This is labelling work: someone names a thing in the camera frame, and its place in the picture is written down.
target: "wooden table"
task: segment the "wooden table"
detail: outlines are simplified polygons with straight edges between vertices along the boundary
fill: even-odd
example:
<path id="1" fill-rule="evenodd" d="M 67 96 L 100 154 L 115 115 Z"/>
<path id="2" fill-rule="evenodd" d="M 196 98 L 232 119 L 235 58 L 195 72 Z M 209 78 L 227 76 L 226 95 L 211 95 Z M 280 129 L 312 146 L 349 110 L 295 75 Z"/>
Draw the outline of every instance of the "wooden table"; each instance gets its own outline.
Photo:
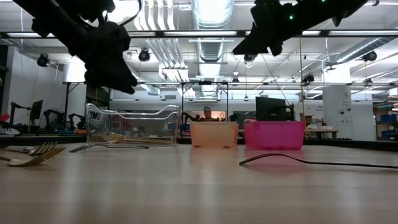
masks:
<path id="1" fill-rule="evenodd" d="M 398 163 L 393 152 L 321 146 L 305 146 L 303 152 L 290 155 Z M 284 158 L 238 166 L 261 153 L 96 147 L 65 151 L 36 167 L 0 161 L 0 223 L 397 223 L 398 171 Z M 2 150 L 0 155 L 25 156 Z M 275 161 L 280 164 L 267 165 Z"/>
<path id="2" fill-rule="evenodd" d="M 316 133 L 318 139 L 322 138 L 323 133 L 331 133 L 331 137 L 333 139 L 336 139 L 338 130 L 337 129 L 307 129 L 307 132 L 308 133 Z"/>

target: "clear plastic bin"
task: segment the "clear plastic bin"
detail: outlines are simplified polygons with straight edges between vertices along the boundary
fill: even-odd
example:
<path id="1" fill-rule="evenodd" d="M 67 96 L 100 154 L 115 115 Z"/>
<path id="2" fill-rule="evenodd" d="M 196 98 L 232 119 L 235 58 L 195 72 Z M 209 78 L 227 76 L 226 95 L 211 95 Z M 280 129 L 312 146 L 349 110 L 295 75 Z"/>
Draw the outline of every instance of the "clear plastic bin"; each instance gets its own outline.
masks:
<path id="1" fill-rule="evenodd" d="M 169 105 L 156 113 L 124 113 L 101 110 L 86 104 L 89 143 L 146 144 L 170 146 L 177 143 L 182 110 Z"/>
<path id="2" fill-rule="evenodd" d="M 191 122 L 193 147 L 236 148 L 238 124 L 235 122 Z"/>
<path id="3" fill-rule="evenodd" d="M 255 121 L 243 126 L 246 147 L 265 150 L 301 150 L 303 121 Z"/>

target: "person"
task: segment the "person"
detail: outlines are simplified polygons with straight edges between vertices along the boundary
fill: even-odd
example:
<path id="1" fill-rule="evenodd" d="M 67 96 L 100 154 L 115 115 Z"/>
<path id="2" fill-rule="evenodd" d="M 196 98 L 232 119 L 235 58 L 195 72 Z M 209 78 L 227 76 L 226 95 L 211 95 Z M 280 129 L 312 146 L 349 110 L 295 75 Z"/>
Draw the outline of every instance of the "person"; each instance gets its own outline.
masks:
<path id="1" fill-rule="evenodd" d="M 199 121 L 220 121 L 219 118 L 212 118 L 211 117 L 211 109 L 208 106 L 204 107 L 203 113 L 205 114 L 205 117 L 204 118 L 200 118 Z"/>

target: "computer monitor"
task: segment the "computer monitor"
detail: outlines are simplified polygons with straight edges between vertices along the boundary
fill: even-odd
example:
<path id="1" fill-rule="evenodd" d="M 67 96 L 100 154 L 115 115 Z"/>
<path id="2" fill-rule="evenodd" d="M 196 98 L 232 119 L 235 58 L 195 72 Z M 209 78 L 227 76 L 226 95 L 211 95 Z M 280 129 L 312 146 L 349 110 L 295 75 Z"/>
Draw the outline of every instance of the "computer monitor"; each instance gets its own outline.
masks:
<path id="1" fill-rule="evenodd" d="M 31 121 L 40 119 L 40 114 L 42 113 L 42 107 L 43 107 L 43 100 L 33 103 L 31 110 L 30 110 L 30 116 L 29 116 L 29 119 Z"/>
<path id="2" fill-rule="evenodd" d="M 285 100 L 256 97 L 256 118 L 258 121 L 287 121 Z"/>

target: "orange plastic bin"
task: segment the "orange plastic bin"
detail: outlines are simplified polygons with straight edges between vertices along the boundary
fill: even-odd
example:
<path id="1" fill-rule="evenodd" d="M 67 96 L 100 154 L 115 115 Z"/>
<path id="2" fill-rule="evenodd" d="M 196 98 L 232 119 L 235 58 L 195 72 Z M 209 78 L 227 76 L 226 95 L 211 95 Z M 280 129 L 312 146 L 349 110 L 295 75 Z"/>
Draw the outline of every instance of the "orange plastic bin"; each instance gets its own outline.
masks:
<path id="1" fill-rule="evenodd" d="M 193 147 L 236 148 L 238 124 L 235 122 L 192 122 Z"/>

